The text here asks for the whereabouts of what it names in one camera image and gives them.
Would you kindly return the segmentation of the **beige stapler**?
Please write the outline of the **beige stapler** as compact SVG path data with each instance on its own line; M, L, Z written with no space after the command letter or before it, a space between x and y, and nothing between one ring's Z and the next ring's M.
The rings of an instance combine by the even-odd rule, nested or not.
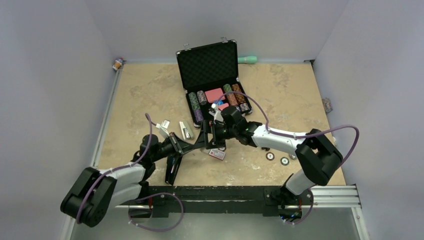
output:
M191 140L194 138L193 131L187 121L179 121L179 126L184 140Z

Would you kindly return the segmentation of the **black stapler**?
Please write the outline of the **black stapler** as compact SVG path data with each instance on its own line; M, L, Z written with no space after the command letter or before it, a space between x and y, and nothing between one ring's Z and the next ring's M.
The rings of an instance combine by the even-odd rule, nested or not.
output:
M170 155L166 160L165 183L174 185L183 156Z

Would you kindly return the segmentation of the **red staple box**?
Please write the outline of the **red staple box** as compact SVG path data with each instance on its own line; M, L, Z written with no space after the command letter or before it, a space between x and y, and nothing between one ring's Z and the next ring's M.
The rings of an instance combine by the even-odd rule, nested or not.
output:
M208 155L223 161L226 156L226 153L223 150L220 150L219 148L214 148L209 150Z

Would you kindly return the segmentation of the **mint green bottle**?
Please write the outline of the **mint green bottle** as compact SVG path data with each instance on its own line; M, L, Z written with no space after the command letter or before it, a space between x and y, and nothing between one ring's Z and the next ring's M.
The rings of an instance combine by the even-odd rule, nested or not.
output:
M238 64L248 64L253 65L257 63L257 57L256 56L242 56L237 58Z

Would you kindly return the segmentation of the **small orange bottle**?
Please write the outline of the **small orange bottle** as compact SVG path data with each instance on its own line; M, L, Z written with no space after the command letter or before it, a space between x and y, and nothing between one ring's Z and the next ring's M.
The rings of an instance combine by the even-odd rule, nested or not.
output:
M122 68L125 64L125 60L122 57L119 57L115 59L114 64L112 65L112 68L115 71L118 71L120 68Z

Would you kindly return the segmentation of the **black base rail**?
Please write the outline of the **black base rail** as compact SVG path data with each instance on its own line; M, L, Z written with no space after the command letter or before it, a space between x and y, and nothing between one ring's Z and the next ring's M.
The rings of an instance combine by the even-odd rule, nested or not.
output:
M297 221L313 203L311 190L293 195L282 186L149 186L130 205L145 206L154 218L170 213L260 214Z

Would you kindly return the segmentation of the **black poker chip case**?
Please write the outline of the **black poker chip case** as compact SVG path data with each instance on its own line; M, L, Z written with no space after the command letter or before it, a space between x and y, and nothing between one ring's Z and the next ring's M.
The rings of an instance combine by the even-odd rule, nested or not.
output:
M192 106L190 95L222 89L224 85L237 84L245 93L239 80L238 48L234 39L198 47L185 48L175 53L185 98L193 125L200 128L199 113Z

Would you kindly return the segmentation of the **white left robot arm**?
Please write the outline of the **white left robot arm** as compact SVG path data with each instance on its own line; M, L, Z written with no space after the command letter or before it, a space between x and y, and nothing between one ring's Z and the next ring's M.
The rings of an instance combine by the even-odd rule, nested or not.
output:
M151 190L148 178L156 169L155 162L166 158L170 167L166 182L171 185L182 157L199 148L200 145L183 141L173 133L162 142L156 135L147 134L127 164L103 170L85 168L62 200L60 211L74 218L77 224L95 227L110 208L128 201L138 205L147 203L156 209L156 204L172 199L183 209L182 201L175 194Z

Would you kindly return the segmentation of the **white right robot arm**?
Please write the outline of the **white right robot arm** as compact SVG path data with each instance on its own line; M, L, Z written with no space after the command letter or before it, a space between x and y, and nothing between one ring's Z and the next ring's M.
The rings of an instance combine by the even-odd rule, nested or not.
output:
M326 186L342 163L342 154L318 130L288 132L255 121L247 121L234 106L223 110L210 108L212 123L206 124L213 135L208 148L221 148L226 140L236 139L240 144L255 148L269 148L295 156L301 169L287 179L280 196L288 204L300 198L301 193L313 186Z

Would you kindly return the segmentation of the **pink card deck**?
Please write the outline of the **pink card deck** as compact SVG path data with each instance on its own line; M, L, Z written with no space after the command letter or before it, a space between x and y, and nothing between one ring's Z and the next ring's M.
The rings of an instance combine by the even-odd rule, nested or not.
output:
M209 103L213 103L215 101L224 101L225 96L223 96L224 92L221 88L215 88L211 90L207 90L204 92L206 99Z

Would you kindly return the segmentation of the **green poker chip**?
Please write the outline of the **green poker chip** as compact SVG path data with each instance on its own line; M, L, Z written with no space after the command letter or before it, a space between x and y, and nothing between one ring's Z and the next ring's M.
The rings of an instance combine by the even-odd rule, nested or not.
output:
M287 166L287 165L289 165L289 164L290 164L290 160L289 160L287 157L282 157L282 158L280 159L280 163L281 163L283 166Z

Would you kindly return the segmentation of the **red-brown poker chip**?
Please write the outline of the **red-brown poker chip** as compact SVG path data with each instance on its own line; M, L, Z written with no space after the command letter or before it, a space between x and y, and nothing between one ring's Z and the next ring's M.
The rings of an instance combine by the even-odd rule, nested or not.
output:
M275 159L275 154L272 152L267 152L265 157L268 161L273 161Z

